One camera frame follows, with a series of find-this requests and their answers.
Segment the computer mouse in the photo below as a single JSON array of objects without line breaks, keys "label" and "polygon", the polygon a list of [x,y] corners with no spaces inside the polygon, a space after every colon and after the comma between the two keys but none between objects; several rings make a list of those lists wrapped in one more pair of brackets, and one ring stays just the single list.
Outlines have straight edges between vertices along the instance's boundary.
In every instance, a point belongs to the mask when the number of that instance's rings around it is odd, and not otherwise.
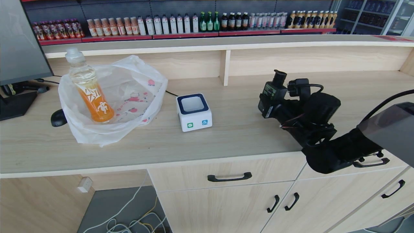
[{"label": "computer mouse", "polygon": [[52,114],[51,123],[53,127],[59,127],[67,123],[63,109],[59,109]]}]

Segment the black handle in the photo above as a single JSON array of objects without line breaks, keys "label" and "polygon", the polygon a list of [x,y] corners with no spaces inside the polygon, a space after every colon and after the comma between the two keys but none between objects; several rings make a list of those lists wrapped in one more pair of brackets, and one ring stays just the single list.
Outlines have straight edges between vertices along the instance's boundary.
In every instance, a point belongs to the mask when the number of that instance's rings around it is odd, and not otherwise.
[{"label": "black handle", "polygon": [[375,167],[375,166],[385,165],[385,164],[387,164],[387,163],[390,161],[390,160],[389,160],[389,159],[387,159],[387,158],[383,158],[383,159],[381,159],[381,160],[382,160],[382,163],[367,164],[367,165],[363,165],[363,164],[361,164],[360,162],[354,161],[354,162],[352,162],[352,165],[353,165],[354,167]]},{"label": "black handle", "polygon": [[394,195],[394,193],[396,193],[398,190],[400,190],[400,189],[404,186],[405,181],[404,181],[404,180],[400,180],[398,183],[400,184],[400,187],[399,187],[397,190],[395,190],[395,191],[394,191],[393,193],[391,193],[390,195],[387,195],[387,194],[382,194],[382,195],[381,195],[381,197],[382,197],[382,198],[388,198],[388,197],[390,197],[390,196]]},{"label": "black handle", "polygon": [[274,205],[273,205],[273,207],[272,208],[267,208],[267,212],[268,213],[272,213],[273,212],[273,210],[274,210],[274,208],[277,206],[277,203],[279,203],[279,196],[278,195],[275,195],[274,196],[274,199],[276,200],[275,201],[275,203],[274,203]]},{"label": "black handle", "polygon": [[293,206],[296,204],[296,202],[299,200],[299,193],[295,192],[293,195],[295,196],[295,201],[293,202],[293,204],[290,207],[285,206],[286,211],[291,210],[293,208]]},{"label": "black handle", "polygon": [[251,172],[245,172],[244,176],[241,178],[235,178],[235,179],[222,179],[219,180],[216,178],[215,175],[208,175],[207,176],[207,180],[211,181],[211,182],[225,182],[225,181],[237,181],[237,180],[247,180],[250,179],[252,177],[252,173]]}]

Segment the white cable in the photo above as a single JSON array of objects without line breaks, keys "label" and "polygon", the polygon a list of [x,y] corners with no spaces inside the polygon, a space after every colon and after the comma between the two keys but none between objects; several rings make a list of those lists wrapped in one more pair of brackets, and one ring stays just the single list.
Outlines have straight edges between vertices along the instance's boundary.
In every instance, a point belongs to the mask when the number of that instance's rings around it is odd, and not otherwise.
[{"label": "white cable", "polygon": [[[390,232],[390,233],[397,233],[397,231],[401,228],[402,223],[405,221],[405,219],[406,219],[406,218],[402,218],[402,220],[401,220],[401,222],[398,224],[397,228],[396,228],[393,232]],[[364,230],[364,231],[371,232],[371,233],[379,233],[379,232],[376,232],[376,231],[370,231],[370,230],[367,230],[367,229],[363,229],[363,230]]]}]

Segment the bottle label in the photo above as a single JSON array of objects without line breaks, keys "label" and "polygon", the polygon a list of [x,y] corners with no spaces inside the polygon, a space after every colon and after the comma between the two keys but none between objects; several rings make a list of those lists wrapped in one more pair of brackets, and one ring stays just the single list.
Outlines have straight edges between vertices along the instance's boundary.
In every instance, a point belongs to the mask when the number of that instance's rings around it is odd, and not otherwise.
[{"label": "bottle label", "polygon": [[98,35],[96,33],[96,29],[95,28],[89,28],[89,31],[91,32],[91,36],[97,36]]}]

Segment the printed plastic bag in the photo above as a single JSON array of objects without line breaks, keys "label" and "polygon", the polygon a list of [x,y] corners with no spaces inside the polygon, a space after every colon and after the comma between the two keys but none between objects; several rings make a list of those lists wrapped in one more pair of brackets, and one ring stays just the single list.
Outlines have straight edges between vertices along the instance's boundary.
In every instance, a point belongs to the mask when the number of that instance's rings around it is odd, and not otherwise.
[{"label": "printed plastic bag", "polygon": [[92,67],[116,116],[109,124],[92,121],[69,75],[64,75],[58,89],[60,103],[78,143],[102,147],[117,142],[135,127],[150,123],[161,109],[168,80],[138,56]]}]

